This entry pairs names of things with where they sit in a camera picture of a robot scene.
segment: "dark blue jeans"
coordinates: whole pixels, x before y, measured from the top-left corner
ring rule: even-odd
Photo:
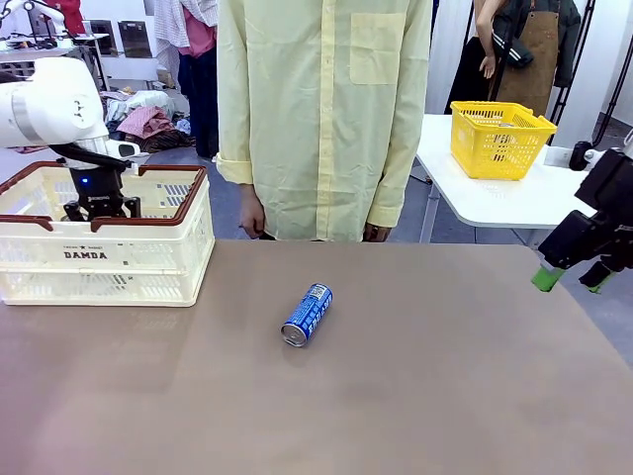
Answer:
[[[218,137],[218,57],[216,49],[200,57],[180,54],[178,82],[189,101],[196,152],[211,158],[220,151]]]

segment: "black pants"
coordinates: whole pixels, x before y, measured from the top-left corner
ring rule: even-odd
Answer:
[[[200,57],[180,55],[178,82],[189,100],[191,134],[196,152],[211,158],[220,151],[218,139],[218,57],[215,48]]]
[[[482,47],[482,42],[479,38],[471,38],[462,51],[444,114],[452,114],[453,101],[488,101],[491,82],[479,70],[485,57],[486,51]]]

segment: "person's hand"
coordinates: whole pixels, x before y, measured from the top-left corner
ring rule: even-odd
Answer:
[[[257,239],[264,234],[266,216],[264,207],[255,194],[253,185],[241,185],[241,212],[239,226],[243,228],[248,237]]]
[[[383,228],[367,223],[365,225],[365,233],[363,234],[364,242],[385,242],[391,233],[391,228]]]
[[[497,69],[497,58],[492,56],[486,56],[482,61],[482,65],[479,70],[484,73],[484,77],[486,79],[491,79],[495,75],[495,70]]]

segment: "can lid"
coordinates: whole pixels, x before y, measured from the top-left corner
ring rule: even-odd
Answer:
[[[292,346],[303,346],[308,341],[306,334],[296,325],[283,325],[281,334],[284,336],[284,340]]]

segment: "rolled sleeve cuff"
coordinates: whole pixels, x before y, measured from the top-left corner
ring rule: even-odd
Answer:
[[[218,172],[231,183],[252,185],[253,169],[250,161],[225,160],[221,153],[217,155]]]
[[[374,205],[369,210],[367,223],[381,228],[395,228],[398,225],[398,220],[400,219],[402,210],[402,206],[388,208]]]

